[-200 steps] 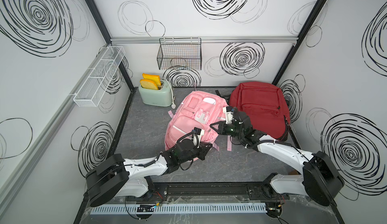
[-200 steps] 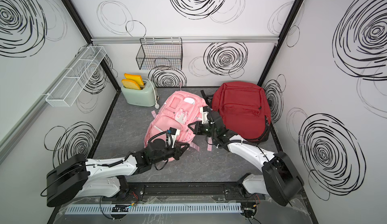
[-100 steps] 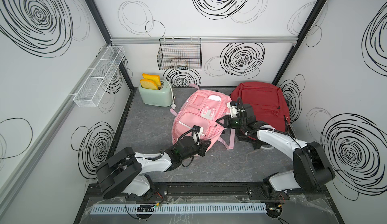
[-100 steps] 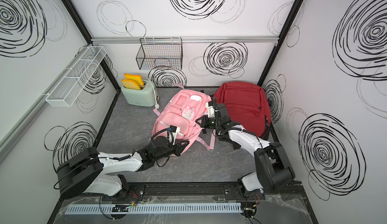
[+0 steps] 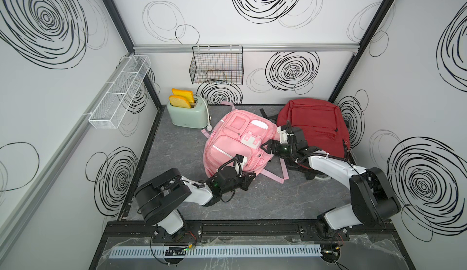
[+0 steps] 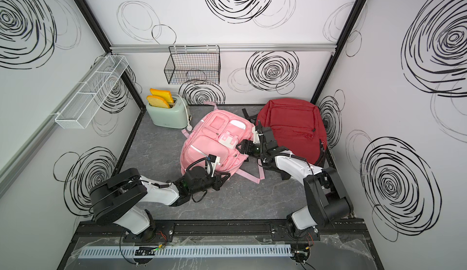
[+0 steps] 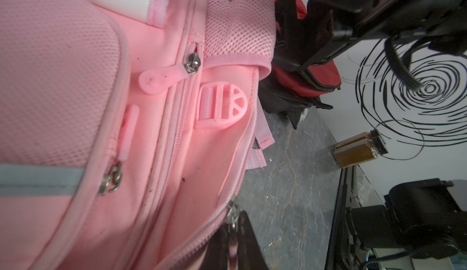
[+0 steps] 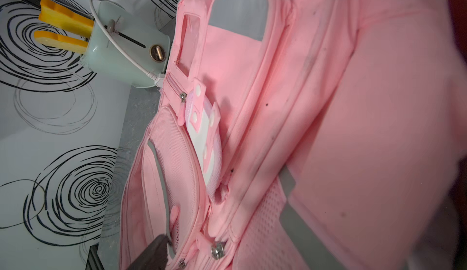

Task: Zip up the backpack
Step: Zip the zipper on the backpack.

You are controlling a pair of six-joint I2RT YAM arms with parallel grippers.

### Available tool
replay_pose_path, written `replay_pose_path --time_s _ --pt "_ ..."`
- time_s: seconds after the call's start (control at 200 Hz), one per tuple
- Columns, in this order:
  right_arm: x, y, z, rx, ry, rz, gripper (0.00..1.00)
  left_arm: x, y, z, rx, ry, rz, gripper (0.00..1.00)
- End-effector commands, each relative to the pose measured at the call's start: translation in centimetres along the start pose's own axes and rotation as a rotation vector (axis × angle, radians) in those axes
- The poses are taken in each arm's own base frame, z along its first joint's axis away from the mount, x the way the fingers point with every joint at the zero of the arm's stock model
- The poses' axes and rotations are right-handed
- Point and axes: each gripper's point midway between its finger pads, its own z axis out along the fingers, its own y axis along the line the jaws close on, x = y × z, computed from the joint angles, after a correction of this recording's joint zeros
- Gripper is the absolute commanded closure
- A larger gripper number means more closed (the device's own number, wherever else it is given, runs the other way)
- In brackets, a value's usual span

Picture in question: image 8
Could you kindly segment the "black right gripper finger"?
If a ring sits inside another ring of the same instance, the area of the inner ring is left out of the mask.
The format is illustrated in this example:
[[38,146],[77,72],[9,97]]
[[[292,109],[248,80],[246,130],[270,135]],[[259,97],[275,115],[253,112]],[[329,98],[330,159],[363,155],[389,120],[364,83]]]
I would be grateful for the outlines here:
[[167,235],[157,236],[127,270],[164,270],[169,261],[168,246],[171,242]]

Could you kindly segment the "pink backpack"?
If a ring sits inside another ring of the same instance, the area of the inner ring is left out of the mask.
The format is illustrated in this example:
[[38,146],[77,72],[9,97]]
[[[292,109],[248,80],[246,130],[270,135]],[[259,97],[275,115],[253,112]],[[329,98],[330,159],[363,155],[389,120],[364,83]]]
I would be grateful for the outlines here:
[[466,156],[449,0],[180,0],[119,268],[451,270]]

